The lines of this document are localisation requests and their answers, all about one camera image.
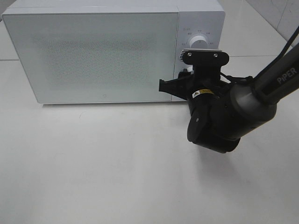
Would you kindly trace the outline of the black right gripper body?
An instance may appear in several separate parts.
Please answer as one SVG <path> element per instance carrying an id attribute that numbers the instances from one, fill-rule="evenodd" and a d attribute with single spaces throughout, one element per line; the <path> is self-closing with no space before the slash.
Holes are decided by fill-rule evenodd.
<path id="1" fill-rule="evenodd" d="M 192 100 L 187 101 L 190 114 L 196 109 L 194 92 L 201 89 L 217 92 L 224 83 L 220 80 L 222 66 L 229 62 L 229 55 L 221 50 L 184 49 L 180 54 L 183 63 L 193 66 Z"/>

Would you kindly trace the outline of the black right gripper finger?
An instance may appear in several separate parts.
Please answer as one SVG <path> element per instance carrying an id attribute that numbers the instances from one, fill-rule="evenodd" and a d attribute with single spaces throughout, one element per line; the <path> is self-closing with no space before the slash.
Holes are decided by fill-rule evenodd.
<path id="1" fill-rule="evenodd" d="M 177 78 L 169 81 L 159 80 L 159 91 L 165 92 L 180 99 L 191 101 L 193 89 L 192 78 Z"/>
<path id="2" fill-rule="evenodd" d="M 178 79 L 183 81 L 193 80 L 194 75 L 192 71 L 183 70 L 179 72 Z"/>

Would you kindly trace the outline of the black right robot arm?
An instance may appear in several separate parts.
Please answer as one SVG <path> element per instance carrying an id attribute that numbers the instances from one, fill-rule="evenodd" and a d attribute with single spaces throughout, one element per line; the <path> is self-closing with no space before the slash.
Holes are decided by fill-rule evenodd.
<path id="1" fill-rule="evenodd" d="M 190 142 L 217 151 L 233 151 L 241 137 L 270 121 L 278 102 L 299 87 L 299 48 L 285 47 L 255 77 L 222 73 L 227 53 L 212 49 L 184 49 L 178 78 L 159 81 L 159 91 L 188 102 Z"/>

